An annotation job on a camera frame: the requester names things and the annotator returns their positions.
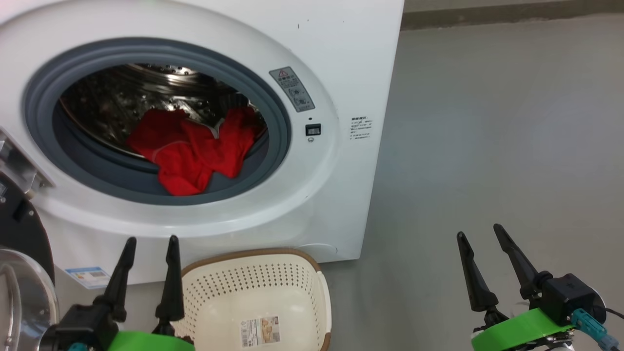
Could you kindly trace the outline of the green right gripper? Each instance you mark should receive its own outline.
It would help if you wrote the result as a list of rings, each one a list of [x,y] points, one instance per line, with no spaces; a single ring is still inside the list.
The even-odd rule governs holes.
[[[544,282],[550,280],[552,274],[548,271],[538,272],[501,224],[495,223],[493,231],[502,251],[508,255],[512,263],[521,285],[521,297],[539,298]],[[471,310],[493,311],[499,302],[498,298],[483,279],[474,261],[474,251],[466,234],[459,232],[456,239]],[[570,329],[573,329],[571,324],[559,325],[537,308],[492,325],[483,331],[474,332],[471,346],[473,351],[506,351]]]

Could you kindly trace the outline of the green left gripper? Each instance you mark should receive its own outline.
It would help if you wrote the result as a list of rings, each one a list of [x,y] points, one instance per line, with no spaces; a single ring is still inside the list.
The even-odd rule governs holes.
[[[95,298],[95,304],[108,307],[112,320],[120,323],[127,319],[125,300],[136,246],[136,238],[127,239],[104,293]],[[156,308],[158,325],[155,328],[155,334],[142,331],[119,331],[107,351],[195,351],[193,344],[174,337],[175,329],[172,326],[172,322],[185,318],[180,241],[176,235],[169,239],[166,262],[168,269],[162,299]]]

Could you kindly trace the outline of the black round glass washer door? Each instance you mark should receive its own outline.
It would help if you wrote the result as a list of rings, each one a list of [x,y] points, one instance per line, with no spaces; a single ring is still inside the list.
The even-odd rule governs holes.
[[[45,184],[0,128],[0,351],[40,351],[59,320],[53,255],[32,203]]]

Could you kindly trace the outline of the red garment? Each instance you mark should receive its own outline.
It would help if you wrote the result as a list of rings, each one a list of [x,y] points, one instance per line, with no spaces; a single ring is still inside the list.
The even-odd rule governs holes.
[[[232,108],[218,129],[192,120],[183,110],[151,109],[127,137],[126,145],[158,166],[167,193],[203,193],[214,173],[235,178],[263,126],[251,107]]]

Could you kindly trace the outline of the cream basket with brown rim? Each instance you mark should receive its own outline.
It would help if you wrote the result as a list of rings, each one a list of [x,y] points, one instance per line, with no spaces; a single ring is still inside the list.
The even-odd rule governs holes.
[[[319,264],[296,249],[206,258],[181,271],[185,318],[176,336],[195,351],[329,351],[332,306]],[[279,317],[281,342],[243,349],[243,320]]]

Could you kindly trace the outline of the printed food package label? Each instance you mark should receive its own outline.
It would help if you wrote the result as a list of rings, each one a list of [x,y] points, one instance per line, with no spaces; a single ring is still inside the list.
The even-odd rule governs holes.
[[[278,316],[243,320],[239,324],[240,342],[243,349],[281,342]]]

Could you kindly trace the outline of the white front-load washing machine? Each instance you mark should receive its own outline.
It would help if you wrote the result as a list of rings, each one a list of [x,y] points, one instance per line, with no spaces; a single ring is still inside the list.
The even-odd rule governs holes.
[[[130,284],[181,260],[295,248],[318,262],[361,253],[404,0],[0,0],[0,128],[46,184],[33,204],[53,262]],[[203,74],[245,96],[267,129],[240,176],[172,197],[156,167],[96,140],[62,93],[112,67]],[[291,67],[315,109],[297,113],[269,71]]]

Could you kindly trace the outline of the blue energy label sticker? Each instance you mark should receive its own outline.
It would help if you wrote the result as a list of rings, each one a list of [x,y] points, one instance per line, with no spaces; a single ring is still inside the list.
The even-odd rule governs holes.
[[[88,290],[105,288],[111,279],[111,276],[100,267],[73,268],[64,271]]]

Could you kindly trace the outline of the grey warning sticker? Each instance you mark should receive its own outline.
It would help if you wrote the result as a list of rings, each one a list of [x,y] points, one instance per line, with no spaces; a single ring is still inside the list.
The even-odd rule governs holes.
[[[291,67],[281,67],[269,71],[270,76],[281,87],[297,113],[315,109],[315,104],[305,85]]]

